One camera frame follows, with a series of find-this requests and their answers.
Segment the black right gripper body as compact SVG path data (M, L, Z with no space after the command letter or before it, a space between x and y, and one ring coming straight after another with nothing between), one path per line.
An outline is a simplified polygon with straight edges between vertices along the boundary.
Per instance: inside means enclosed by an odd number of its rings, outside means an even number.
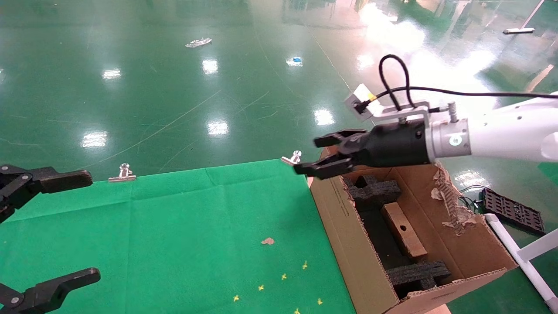
M348 141L354 165L402 167L429 164L426 126L423 120L377 125Z

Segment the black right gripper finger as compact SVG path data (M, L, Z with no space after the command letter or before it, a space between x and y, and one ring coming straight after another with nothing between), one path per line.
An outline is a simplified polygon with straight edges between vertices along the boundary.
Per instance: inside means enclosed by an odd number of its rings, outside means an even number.
M366 129L343 129L334 133L328 133L313 140L315 147L339 147L360 148L361 137L368 134Z
M354 163L348 157L326 157L314 163L295 164L293 168L298 175L325 180L350 173L354 169Z

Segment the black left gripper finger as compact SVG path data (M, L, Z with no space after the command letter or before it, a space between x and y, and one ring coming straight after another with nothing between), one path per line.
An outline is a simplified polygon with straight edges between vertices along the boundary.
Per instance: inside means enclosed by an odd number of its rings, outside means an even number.
M86 268L36 284L18 292L4 284L0 285L2 314L46 314L59 309L66 296L73 290L100 281L97 268Z
M52 194L91 185L92 176L86 170L58 173L53 167L23 169L1 165L0 222L6 221L40 193Z

